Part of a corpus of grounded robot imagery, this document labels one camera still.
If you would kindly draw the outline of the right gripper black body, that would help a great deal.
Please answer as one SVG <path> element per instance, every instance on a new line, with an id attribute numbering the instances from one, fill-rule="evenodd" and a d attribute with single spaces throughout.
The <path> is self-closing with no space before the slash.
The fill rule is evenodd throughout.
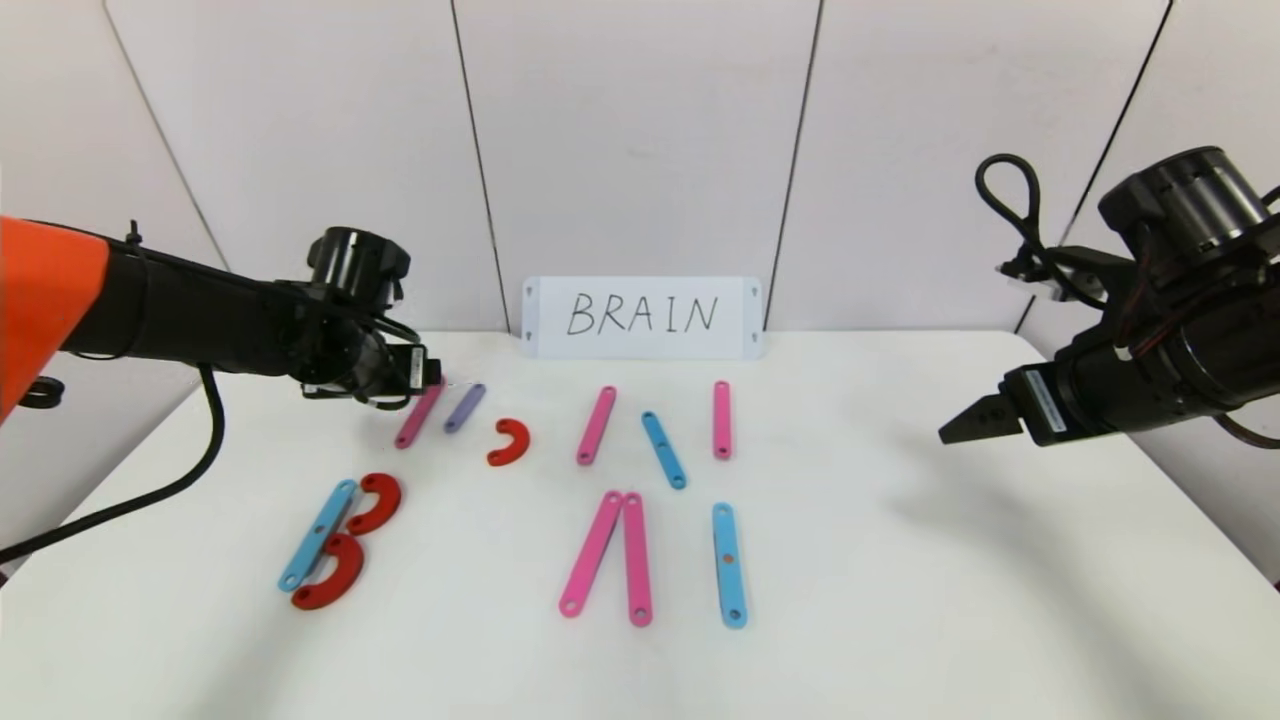
<path id="1" fill-rule="evenodd" d="M 1117 432 L 1117 419 L 1140 404 L 1140 364 L 1110 345 L 1069 345 L 1006 373 L 998 388 L 1036 445 L 1065 445 Z"/>

